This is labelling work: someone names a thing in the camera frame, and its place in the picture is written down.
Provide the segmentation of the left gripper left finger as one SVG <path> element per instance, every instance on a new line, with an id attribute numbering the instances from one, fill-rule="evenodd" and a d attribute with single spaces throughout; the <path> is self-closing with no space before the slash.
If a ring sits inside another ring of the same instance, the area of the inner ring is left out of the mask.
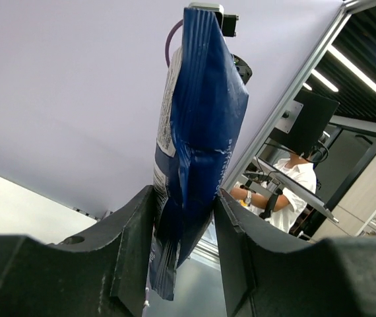
<path id="1" fill-rule="evenodd" d="M 152 186 L 59 244 L 0 235 L 0 316 L 141 316 Z"/>

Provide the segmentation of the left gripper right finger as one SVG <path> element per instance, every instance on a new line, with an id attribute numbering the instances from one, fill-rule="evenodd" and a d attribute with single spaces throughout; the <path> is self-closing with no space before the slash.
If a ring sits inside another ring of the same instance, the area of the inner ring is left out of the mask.
<path id="1" fill-rule="evenodd" d="M 376 316 L 376 236 L 311 244 L 227 192 L 214 219 L 228 316 Z"/>

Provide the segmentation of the blue Burts chilli bag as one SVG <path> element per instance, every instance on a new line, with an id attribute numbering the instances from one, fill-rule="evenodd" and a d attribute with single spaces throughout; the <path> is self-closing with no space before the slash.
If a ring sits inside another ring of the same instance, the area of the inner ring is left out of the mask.
<path id="1" fill-rule="evenodd" d="M 215 14 L 186 7 L 179 27 L 154 154 L 149 278 L 165 300 L 173 299 L 177 269 L 210 224 L 249 99 Z"/>

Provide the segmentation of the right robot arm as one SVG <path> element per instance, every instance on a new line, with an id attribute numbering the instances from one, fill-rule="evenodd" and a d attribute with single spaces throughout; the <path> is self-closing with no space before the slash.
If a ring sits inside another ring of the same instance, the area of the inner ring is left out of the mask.
<path id="1" fill-rule="evenodd" d="M 253 71 L 248 64 L 236 54 L 233 54 L 235 68 L 241 77 L 243 84 L 246 85 L 253 75 Z"/>

